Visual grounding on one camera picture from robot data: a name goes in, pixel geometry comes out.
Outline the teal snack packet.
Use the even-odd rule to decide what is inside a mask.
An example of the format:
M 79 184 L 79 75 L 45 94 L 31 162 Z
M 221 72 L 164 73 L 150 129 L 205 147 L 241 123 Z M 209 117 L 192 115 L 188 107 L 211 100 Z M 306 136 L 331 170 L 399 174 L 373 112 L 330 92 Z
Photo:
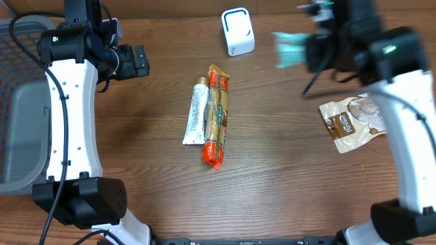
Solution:
M 276 68 L 285 69 L 306 62 L 306 39 L 309 33 L 273 32 L 275 51 L 277 54 Z

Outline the beige pouch bag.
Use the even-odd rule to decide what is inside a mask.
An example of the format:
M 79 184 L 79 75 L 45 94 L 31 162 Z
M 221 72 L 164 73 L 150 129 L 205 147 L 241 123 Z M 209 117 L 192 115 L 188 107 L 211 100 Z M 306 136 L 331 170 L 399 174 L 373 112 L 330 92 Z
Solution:
M 341 154 L 355 150 L 386 133 L 379 107 L 366 93 L 325 103 L 319 107 L 319 112 Z

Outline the orange spaghetti packet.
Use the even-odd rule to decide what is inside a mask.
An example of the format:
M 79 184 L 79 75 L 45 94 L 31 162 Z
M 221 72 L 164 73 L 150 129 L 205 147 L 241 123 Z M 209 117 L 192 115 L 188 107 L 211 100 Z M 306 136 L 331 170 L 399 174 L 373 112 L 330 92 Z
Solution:
M 202 160 L 220 170 L 228 125 L 228 80 L 230 75 L 212 64 L 208 69 L 209 93 L 206 104 L 205 143 Z

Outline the white tube with gold cap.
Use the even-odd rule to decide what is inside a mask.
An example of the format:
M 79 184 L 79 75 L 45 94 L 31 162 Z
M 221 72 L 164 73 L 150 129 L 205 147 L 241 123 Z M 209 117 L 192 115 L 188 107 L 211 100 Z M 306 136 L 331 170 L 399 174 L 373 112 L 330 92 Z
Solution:
M 183 145 L 203 145 L 205 142 L 204 115 L 208 101 L 208 92 L 208 79 L 199 77 L 193 87 Z

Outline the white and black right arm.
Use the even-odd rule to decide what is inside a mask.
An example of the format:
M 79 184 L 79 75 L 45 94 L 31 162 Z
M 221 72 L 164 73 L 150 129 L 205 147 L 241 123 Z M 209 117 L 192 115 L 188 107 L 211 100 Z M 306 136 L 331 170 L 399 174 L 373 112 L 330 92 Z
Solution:
M 406 244 L 435 233 L 435 100 L 422 41 L 410 27 L 386 30 L 372 1 L 310 1 L 319 25 L 306 41 L 315 76 L 332 69 L 358 78 L 379 107 L 396 165 L 399 196 L 371 206 L 368 221 L 335 244 Z

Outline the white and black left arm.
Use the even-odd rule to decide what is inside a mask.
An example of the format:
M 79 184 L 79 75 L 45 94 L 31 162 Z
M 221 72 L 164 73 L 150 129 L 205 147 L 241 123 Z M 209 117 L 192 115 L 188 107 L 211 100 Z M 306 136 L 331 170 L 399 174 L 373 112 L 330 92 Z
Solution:
M 107 178 L 95 139 L 97 85 L 149 74 L 142 46 L 119 44 L 119 22 L 98 1 L 66 1 L 65 20 L 37 45 L 51 100 L 46 181 L 32 188 L 49 219 L 87 229 L 114 244 L 152 244 L 150 228 L 127 207 L 122 180 Z

